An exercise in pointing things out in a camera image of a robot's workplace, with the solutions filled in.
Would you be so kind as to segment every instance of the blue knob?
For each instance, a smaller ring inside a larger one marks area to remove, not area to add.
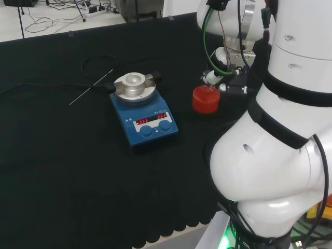
[[[140,129],[140,133],[143,137],[149,137],[152,135],[152,128],[150,126],[143,126]]]
[[[168,120],[163,120],[159,123],[159,129],[161,131],[167,132],[171,129],[171,123]]]

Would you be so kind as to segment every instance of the red container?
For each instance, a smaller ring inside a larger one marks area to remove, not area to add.
[[[220,93],[207,86],[196,87],[192,93],[192,107],[198,113],[210,114],[218,110]]]

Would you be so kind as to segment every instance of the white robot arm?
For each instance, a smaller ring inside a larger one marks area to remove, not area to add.
[[[225,35],[233,39],[239,30],[236,3],[230,0],[220,12]],[[264,0],[241,0],[242,26],[243,13],[252,3],[249,42],[260,39],[263,32]],[[199,25],[207,8],[202,1]],[[268,80],[211,154],[216,187],[238,202],[244,219],[261,237],[284,236],[322,200],[324,170],[314,134],[332,169],[331,9],[331,0],[279,0]],[[221,34],[217,11],[207,31]]]

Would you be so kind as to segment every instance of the black tabletop cloth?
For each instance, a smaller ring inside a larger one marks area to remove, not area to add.
[[[0,248],[139,248],[209,223],[219,195],[204,147],[237,115],[192,110],[206,68],[201,31],[194,14],[174,19],[0,44],[0,91],[22,82],[91,85],[80,67],[100,54],[123,61],[107,80],[158,70],[157,89],[179,129],[131,148],[104,90],[91,89],[71,106],[84,88],[23,86],[0,94]],[[222,41],[208,43],[212,52]],[[266,59],[256,61],[264,75]],[[102,76],[110,67],[98,61],[93,72]]]

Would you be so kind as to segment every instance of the red led display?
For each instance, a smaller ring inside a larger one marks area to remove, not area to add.
[[[161,113],[159,115],[155,115],[155,116],[152,116],[152,117],[149,117],[149,118],[143,118],[143,119],[140,119],[140,120],[136,120],[135,122],[139,126],[139,125],[142,125],[144,123],[148,123],[148,122],[151,122],[151,121],[154,121],[154,120],[157,120],[157,119],[166,118],[166,117],[167,117],[166,113]]]

